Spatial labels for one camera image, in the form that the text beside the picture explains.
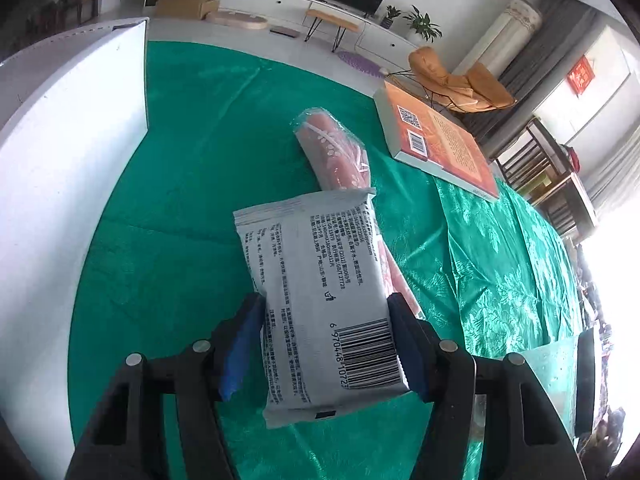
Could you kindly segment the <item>white wet wipes pack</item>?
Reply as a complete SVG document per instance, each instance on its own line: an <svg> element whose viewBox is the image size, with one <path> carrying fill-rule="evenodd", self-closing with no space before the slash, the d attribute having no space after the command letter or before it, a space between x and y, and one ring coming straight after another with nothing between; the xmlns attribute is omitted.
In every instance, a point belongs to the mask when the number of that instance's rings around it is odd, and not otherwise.
<svg viewBox="0 0 640 480"><path fill-rule="evenodd" d="M407 393L388 314L393 292L373 188L235 211L254 289L270 428L361 410Z"/></svg>

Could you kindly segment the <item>pink cloth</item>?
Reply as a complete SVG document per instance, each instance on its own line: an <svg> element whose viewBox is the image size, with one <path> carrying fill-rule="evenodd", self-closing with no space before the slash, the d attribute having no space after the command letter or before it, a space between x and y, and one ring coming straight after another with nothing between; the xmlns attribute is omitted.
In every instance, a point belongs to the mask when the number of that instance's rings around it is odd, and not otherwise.
<svg viewBox="0 0 640 480"><path fill-rule="evenodd" d="M294 122L296 139L310 162L322 191L370 188L371 173L363 143L323 108L307 108ZM416 318L425 315L379 228L376 241L380 253L383 288L387 295L399 292Z"/></svg>

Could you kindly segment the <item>clear jar black lid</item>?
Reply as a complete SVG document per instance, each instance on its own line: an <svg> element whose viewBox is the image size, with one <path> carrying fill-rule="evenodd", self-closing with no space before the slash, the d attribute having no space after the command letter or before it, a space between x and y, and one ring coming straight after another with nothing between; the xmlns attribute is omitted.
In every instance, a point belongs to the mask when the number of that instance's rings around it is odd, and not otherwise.
<svg viewBox="0 0 640 480"><path fill-rule="evenodd" d="M601 349L596 330L523 352L571 439L590 434L601 409Z"/></svg>

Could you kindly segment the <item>green satin tablecloth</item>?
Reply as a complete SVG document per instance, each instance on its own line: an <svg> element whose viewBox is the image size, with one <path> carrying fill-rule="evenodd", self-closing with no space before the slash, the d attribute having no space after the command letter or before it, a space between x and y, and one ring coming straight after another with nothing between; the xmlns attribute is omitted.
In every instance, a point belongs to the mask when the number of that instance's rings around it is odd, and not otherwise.
<svg viewBox="0 0 640 480"><path fill-rule="evenodd" d="M128 354L171 356L252 288L233 215L314 192L294 119L322 107L364 144L384 240L439 336L500 358L582 329L555 230L507 186L486 202L388 154L373 101L241 52L152 41L149 131L102 214L70 329L75 436Z"/></svg>

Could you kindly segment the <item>wooden railing chair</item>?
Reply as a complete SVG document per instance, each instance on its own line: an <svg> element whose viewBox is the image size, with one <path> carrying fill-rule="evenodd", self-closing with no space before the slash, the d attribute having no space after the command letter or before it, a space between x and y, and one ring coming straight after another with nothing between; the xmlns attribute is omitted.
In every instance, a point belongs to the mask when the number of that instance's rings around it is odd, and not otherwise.
<svg viewBox="0 0 640 480"><path fill-rule="evenodd" d="M560 237L579 244L597 227L593 204L578 177L572 148L555 138L534 117L496 156L501 177L555 228Z"/></svg>

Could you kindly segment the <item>orange book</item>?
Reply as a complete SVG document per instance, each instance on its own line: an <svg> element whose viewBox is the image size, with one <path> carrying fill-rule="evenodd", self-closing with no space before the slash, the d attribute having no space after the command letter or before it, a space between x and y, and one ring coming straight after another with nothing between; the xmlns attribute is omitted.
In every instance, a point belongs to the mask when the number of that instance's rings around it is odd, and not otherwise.
<svg viewBox="0 0 640 480"><path fill-rule="evenodd" d="M393 159L484 200L499 197L495 177L468 132L388 82L373 101Z"/></svg>

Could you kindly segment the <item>white storage box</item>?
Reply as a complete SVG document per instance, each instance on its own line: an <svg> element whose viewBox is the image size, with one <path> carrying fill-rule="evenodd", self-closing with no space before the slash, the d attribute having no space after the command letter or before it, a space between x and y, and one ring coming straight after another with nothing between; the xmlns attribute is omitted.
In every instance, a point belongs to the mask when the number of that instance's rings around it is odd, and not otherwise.
<svg viewBox="0 0 640 480"><path fill-rule="evenodd" d="M1 417L39 478L74 452L67 361L102 212L148 131L148 22L43 39L1 64Z"/></svg>

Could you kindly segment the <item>orange lounge chair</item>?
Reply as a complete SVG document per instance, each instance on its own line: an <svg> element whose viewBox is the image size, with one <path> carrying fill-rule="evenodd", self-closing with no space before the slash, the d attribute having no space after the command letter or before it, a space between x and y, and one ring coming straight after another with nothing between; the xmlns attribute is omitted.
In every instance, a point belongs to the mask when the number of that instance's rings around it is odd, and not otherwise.
<svg viewBox="0 0 640 480"><path fill-rule="evenodd" d="M464 74L448 72L431 47L420 47L408 56L409 69L393 74L405 76L418 84L427 99L456 113L477 114L506 110L516 99L506 87L480 62L475 62Z"/></svg>

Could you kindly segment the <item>white floor air conditioner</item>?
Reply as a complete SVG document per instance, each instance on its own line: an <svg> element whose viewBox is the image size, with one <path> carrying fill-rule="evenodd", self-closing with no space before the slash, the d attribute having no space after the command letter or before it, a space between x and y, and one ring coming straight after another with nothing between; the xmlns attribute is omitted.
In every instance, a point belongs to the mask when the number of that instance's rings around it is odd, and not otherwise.
<svg viewBox="0 0 640 480"><path fill-rule="evenodd" d="M511 0L454 69L464 75L476 62L499 78L542 25L542 14L526 0Z"/></svg>

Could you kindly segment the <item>purple floor mat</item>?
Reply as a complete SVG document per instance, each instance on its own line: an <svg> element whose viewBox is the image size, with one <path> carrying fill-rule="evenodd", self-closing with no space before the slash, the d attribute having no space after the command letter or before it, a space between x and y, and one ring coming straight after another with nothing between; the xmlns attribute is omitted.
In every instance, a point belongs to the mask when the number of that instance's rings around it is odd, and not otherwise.
<svg viewBox="0 0 640 480"><path fill-rule="evenodd" d="M338 51L337 57L350 67L358 70L360 73L364 73L375 78L384 77L384 70L382 67L368 58L365 58L361 54L350 51Z"/></svg>

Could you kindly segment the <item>white TV cabinet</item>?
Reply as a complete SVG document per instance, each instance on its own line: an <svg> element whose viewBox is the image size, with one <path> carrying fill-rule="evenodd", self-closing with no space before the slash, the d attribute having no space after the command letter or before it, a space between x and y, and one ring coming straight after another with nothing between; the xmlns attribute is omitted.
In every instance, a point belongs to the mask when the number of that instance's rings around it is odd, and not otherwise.
<svg viewBox="0 0 640 480"><path fill-rule="evenodd" d="M416 44L368 18L319 0L220 0L220 7L259 15L270 24L296 29L301 34L306 34L311 25L316 24L314 37L318 36L330 44L336 38L337 24L317 18L317 14L339 18L342 22L352 24L338 46L340 49L372 54L397 66L404 66L409 54L418 48Z"/></svg>

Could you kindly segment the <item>green potted plant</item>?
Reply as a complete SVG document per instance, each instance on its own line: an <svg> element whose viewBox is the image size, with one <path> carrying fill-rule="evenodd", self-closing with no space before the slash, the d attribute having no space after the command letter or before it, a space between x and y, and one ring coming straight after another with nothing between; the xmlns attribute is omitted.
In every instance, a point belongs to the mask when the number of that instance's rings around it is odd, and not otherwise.
<svg viewBox="0 0 640 480"><path fill-rule="evenodd" d="M442 28L432 21L430 14L422 13L416 6L407 12L404 19L409 22L409 29L426 42L434 42L442 38Z"/></svg>

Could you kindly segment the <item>small wooden bench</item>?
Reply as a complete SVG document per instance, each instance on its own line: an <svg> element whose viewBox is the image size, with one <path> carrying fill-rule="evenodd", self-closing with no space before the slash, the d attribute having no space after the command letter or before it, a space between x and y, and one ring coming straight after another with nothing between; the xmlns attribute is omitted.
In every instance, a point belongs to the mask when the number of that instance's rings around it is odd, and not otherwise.
<svg viewBox="0 0 640 480"><path fill-rule="evenodd" d="M336 28L331 49L332 53L335 53L340 47L346 32L353 32L354 34L358 34L358 32L360 32L360 28L357 23L347 21L339 15L329 14L315 8L308 9L306 11L306 15L308 18L312 18L312 22L308 28L308 32L306 33L304 39L305 42L308 42L309 39L314 36L314 33L323 23L331 24Z"/></svg>

